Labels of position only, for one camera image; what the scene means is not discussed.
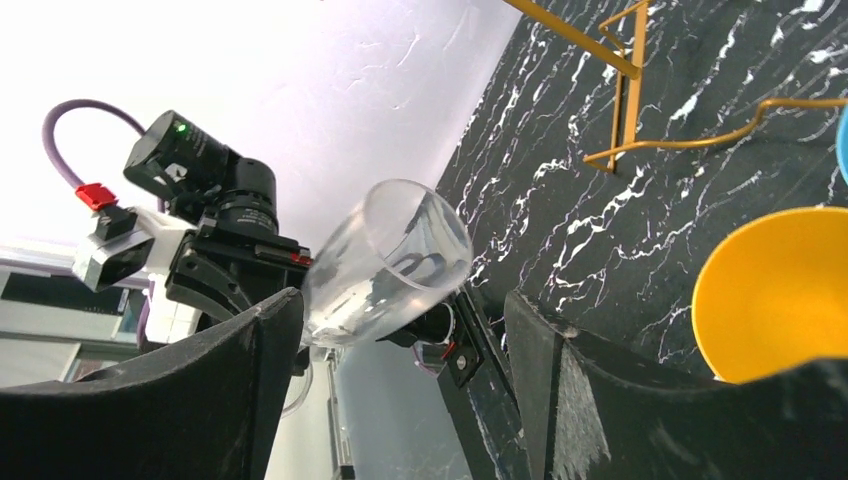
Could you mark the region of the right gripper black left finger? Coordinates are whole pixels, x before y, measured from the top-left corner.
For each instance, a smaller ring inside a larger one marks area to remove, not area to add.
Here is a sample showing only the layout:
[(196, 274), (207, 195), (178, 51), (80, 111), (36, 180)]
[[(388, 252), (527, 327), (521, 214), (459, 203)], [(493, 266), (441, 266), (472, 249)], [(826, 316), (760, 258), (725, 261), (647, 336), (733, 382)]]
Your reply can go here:
[(75, 382), (1, 392), (5, 479), (261, 479), (304, 302), (284, 289), (201, 333)]

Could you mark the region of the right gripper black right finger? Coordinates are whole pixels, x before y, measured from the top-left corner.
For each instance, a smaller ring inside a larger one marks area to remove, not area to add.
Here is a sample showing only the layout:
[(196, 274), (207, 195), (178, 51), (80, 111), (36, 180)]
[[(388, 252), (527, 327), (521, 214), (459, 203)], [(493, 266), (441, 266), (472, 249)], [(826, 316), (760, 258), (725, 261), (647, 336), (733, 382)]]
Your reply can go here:
[(506, 296), (512, 385), (535, 479), (843, 479), (847, 364), (734, 385), (648, 360)]

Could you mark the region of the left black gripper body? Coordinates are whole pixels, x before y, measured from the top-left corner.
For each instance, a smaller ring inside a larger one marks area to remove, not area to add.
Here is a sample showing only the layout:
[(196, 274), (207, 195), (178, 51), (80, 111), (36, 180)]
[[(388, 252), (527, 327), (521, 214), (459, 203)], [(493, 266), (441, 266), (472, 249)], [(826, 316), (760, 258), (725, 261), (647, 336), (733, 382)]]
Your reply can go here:
[(285, 288), (299, 288), (311, 265), (311, 251), (295, 240), (203, 227), (186, 232), (179, 243), (165, 294), (215, 325)]

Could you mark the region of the clear wine glass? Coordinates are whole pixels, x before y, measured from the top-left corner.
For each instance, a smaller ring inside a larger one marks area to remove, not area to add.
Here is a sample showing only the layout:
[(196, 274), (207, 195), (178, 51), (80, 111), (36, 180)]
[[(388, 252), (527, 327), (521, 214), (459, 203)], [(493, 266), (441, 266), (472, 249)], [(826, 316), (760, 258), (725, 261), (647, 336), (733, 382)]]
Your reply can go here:
[(445, 301), (473, 259), (467, 228), (443, 197), (412, 180), (377, 183), (308, 269), (300, 348), (448, 344), (457, 320)]

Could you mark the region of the yellow wine glass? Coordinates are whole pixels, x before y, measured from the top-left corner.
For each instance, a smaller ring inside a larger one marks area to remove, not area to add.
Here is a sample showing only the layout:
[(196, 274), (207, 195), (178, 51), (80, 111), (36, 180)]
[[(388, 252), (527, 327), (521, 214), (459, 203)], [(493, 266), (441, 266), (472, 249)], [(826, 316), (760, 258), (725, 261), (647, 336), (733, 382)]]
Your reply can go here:
[(729, 234), (702, 267), (692, 327), (716, 379), (847, 357), (847, 210), (799, 207)]

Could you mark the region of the light blue wine glass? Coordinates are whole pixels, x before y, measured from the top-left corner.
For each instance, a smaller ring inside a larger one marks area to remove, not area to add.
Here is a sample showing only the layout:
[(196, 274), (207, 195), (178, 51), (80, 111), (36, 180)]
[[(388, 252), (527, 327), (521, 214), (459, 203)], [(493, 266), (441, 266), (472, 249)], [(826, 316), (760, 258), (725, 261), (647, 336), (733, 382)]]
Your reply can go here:
[(835, 154), (840, 174), (848, 183), (848, 110), (844, 108), (837, 125), (835, 137)]

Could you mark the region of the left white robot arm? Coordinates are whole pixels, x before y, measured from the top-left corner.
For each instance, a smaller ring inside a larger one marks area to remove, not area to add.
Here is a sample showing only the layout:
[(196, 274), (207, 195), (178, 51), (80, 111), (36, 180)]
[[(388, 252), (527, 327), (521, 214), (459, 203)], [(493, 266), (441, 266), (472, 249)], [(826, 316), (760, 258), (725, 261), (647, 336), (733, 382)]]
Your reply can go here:
[(165, 254), (167, 299), (214, 325), (302, 285), (312, 254), (280, 235), (276, 176), (265, 163), (169, 110), (135, 143), (123, 173), (182, 222)]

